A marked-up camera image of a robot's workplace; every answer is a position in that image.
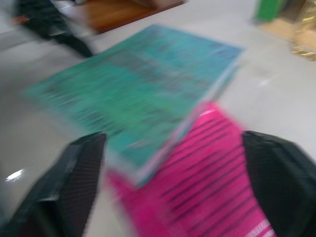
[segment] tiled floor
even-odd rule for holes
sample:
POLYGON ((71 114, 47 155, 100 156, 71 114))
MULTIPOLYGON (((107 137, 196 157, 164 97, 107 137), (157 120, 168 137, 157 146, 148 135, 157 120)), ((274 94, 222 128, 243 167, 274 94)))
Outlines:
MULTIPOLYGON (((91 37, 103 51, 144 27, 161 23, 246 49, 236 79, 219 104, 245 128, 299 143, 316 160, 316 64, 293 56, 287 42, 259 31, 252 23, 255 0, 191 0, 158 15, 91 37)), ((12 31, 0 18, 0 33, 12 31)), ((69 141, 81 134, 64 131, 58 119, 21 96, 28 85, 80 62, 48 43, 28 43, 0 51, 0 194, 12 213, 29 186, 69 141), (5 182, 23 169, 23 178, 5 182)), ((86 236, 130 237, 131 227, 102 192, 86 236)))

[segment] teal book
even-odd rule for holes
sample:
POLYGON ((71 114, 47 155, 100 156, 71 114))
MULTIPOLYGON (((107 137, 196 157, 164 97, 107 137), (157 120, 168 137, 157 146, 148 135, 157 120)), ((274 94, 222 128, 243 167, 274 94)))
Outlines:
POLYGON ((106 164, 145 184, 233 78, 242 49, 152 25, 26 91, 88 133, 105 131, 106 164))

